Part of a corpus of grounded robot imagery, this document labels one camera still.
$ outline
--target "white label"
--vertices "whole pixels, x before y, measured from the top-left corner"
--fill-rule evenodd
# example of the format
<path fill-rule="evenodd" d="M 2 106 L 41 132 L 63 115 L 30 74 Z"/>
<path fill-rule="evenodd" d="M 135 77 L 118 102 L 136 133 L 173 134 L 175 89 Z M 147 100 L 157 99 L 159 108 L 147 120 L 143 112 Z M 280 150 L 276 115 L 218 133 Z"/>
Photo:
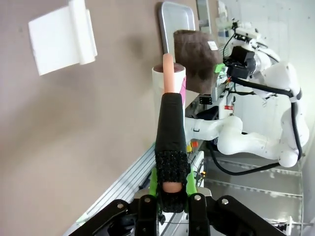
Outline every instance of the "white label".
<path fill-rule="evenodd" d="M 212 51 L 218 50 L 217 44 L 215 41 L 208 41 L 209 47 Z"/>

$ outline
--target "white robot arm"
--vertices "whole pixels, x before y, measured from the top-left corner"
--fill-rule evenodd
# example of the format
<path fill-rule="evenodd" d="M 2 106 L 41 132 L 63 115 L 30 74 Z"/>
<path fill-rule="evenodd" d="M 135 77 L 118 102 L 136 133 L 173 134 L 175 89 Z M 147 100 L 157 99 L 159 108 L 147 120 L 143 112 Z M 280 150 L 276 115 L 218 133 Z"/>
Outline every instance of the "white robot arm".
<path fill-rule="evenodd" d="M 248 86 L 248 82 L 243 80 L 248 79 L 254 92 L 262 98 L 270 96 L 274 90 L 290 94 L 291 109 L 294 110 L 288 109 L 282 115 L 281 138 L 268 138 L 257 133 L 243 135 L 243 123 L 241 119 L 234 116 L 213 121 L 185 118 L 186 137 L 187 140 L 213 140 L 218 137 L 217 147 L 223 154 L 253 153 L 267 159 L 278 160 L 280 165 L 289 168 L 294 166 L 301 156 L 299 146 L 305 145 L 309 139 L 309 130 L 304 120 L 304 109 L 300 100 L 302 93 L 293 65 L 285 61 L 279 61 L 279 57 L 270 49 L 259 49 L 257 46 L 259 36 L 256 32 L 237 28 L 234 36 L 235 40 L 231 42 L 233 50 L 236 49 L 234 54 L 237 54 L 234 58 L 239 59 L 241 52 L 247 53 L 244 56 L 246 60 L 249 57 L 248 55 L 254 54 L 253 60 L 247 60 L 246 63 L 239 64 L 235 60 L 230 63 L 231 58 L 229 58 L 230 61 L 225 60 L 225 64 L 230 69 L 228 75 L 229 73 L 230 75 L 234 74 L 235 82 Z M 244 68 L 247 69 L 248 74 L 244 77 L 239 76 Z"/>

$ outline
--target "metal tray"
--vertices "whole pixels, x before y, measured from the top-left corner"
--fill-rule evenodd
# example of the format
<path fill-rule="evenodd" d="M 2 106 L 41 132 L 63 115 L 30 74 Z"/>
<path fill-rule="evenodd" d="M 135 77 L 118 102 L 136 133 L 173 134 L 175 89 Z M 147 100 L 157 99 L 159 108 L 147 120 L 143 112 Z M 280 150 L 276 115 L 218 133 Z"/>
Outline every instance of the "metal tray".
<path fill-rule="evenodd" d="M 158 13 L 164 53 L 174 54 L 173 33 L 177 30 L 195 30 L 193 11 L 190 7 L 165 1 Z"/>

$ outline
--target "brown cloth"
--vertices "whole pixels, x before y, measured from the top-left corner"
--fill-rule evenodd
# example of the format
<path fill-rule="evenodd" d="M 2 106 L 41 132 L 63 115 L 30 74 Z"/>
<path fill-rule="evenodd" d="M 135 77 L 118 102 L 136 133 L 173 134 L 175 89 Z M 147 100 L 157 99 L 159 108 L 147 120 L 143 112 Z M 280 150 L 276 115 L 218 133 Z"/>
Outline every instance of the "brown cloth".
<path fill-rule="evenodd" d="M 201 31 L 174 32 L 175 61 L 186 68 L 186 89 L 200 94 L 212 93 L 216 65 L 222 63 L 219 50 L 211 50 L 208 41 L 215 40 Z"/>

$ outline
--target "black foam grip pad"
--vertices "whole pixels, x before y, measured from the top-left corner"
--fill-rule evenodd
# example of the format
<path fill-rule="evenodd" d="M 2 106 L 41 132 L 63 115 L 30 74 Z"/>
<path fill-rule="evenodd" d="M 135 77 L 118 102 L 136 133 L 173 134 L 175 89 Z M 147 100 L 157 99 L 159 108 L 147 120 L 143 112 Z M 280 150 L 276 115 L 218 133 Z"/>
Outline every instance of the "black foam grip pad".
<path fill-rule="evenodd" d="M 158 118 L 156 151 L 186 152 L 182 96 L 165 93 L 162 96 Z"/>
<path fill-rule="evenodd" d="M 181 213 L 186 206 L 187 193 L 184 187 L 178 193 L 166 193 L 160 189 L 158 198 L 164 212 Z"/>
<path fill-rule="evenodd" d="M 157 182 L 179 182 L 186 184 L 190 173 L 187 154 L 182 151 L 155 151 Z"/>

